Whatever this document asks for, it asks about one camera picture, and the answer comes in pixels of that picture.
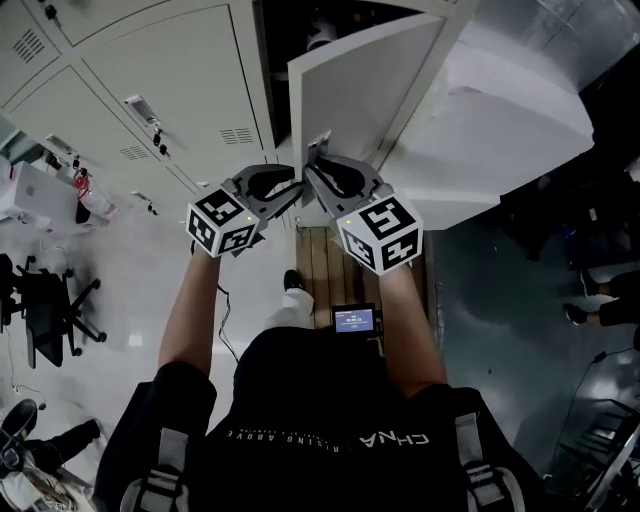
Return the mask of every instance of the black shoe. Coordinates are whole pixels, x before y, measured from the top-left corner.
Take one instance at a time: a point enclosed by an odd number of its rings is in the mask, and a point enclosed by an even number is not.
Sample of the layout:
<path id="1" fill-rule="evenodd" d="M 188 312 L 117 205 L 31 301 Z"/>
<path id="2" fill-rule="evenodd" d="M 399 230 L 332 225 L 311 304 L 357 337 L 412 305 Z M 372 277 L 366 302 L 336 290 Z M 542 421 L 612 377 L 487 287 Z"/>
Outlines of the black shoe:
<path id="1" fill-rule="evenodd" d="M 299 288 L 300 290 L 304 290 L 304 284 L 302 284 L 302 278 L 300 274 L 296 270 L 287 270 L 284 273 L 284 291 L 290 290 L 291 288 Z"/>
<path id="2" fill-rule="evenodd" d="M 580 281 L 582 281 L 582 287 L 584 288 L 585 297 L 593 297 L 598 295 L 600 291 L 600 285 L 593 280 L 588 270 L 580 271 Z"/>
<path id="3" fill-rule="evenodd" d="M 580 325 L 587 321 L 588 313 L 573 304 L 564 305 L 564 314 L 567 315 L 567 318 L 573 322 L 574 325 Z"/>

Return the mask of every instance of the forearm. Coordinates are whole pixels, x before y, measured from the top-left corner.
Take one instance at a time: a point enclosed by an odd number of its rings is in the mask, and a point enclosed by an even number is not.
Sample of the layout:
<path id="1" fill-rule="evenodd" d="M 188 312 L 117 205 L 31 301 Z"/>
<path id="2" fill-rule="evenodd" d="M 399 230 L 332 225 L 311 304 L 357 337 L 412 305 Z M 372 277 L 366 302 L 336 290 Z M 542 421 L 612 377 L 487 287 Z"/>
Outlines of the forearm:
<path id="1" fill-rule="evenodd" d="M 183 361 L 209 375 L 219 274 L 220 258 L 196 246 L 165 328 L 158 367 Z"/>
<path id="2" fill-rule="evenodd" d="M 446 384 L 444 362 L 408 265 L 380 278 L 380 295 L 389 380 L 407 397 L 431 384 Z"/>

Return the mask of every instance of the display screen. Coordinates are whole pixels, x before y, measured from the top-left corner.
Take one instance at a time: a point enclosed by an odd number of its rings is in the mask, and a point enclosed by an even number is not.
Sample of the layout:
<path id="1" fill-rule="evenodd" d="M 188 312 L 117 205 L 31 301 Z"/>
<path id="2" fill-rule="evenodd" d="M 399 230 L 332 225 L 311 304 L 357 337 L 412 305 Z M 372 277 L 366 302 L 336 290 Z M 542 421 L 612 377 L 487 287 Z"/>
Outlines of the display screen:
<path id="1" fill-rule="evenodd" d="M 373 331 L 373 310 L 335 311 L 336 332 Z"/>

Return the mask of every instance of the dark green floor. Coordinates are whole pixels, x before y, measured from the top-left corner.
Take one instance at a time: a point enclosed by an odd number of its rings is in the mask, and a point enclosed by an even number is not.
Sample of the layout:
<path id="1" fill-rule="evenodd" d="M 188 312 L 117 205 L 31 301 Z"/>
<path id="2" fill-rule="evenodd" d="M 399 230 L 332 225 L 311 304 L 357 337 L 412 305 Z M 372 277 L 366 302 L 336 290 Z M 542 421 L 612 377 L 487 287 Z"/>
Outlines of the dark green floor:
<path id="1" fill-rule="evenodd" d="M 451 384 L 480 390 L 513 446 L 538 473 L 549 472 L 569 401 L 587 365 L 603 350 L 630 347 L 635 327 L 576 327 L 567 321 L 565 302 L 597 309 L 601 300 L 582 296 L 559 236 L 547 243 L 539 262 L 529 262 L 488 212 L 434 233 L 434 251 L 439 329 Z M 636 268 L 599 269 L 594 276 Z M 592 367 L 563 442 L 588 426 L 597 399 L 636 404 L 638 356 L 629 352 Z M 556 469 L 563 457 L 561 450 Z"/>

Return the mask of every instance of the wooden pallet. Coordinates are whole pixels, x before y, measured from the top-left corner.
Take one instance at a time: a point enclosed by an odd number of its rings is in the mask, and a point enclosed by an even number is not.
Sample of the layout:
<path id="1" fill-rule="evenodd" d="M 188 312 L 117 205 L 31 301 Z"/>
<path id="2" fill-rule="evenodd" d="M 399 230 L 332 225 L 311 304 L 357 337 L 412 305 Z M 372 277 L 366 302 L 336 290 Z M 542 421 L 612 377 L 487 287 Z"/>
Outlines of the wooden pallet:
<path id="1" fill-rule="evenodd" d="M 305 289 L 315 299 L 315 327 L 331 325 L 331 307 L 345 304 L 374 303 L 382 308 L 378 276 L 342 252 L 327 228 L 298 228 L 296 260 Z M 424 306 L 425 259 L 413 260 L 413 276 Z"/>

